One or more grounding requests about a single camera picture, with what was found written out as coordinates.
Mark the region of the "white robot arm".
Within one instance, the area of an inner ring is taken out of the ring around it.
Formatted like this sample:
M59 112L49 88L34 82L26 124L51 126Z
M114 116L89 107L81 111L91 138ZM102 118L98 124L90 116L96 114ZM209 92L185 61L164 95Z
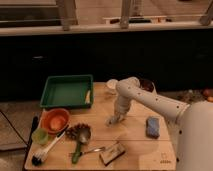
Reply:
M141 88L137 77L118 81L115 89L114 115L108 119L108 125L122 121L135 100L179 125L176 171L213 171L212 102L189 104L152 93Z

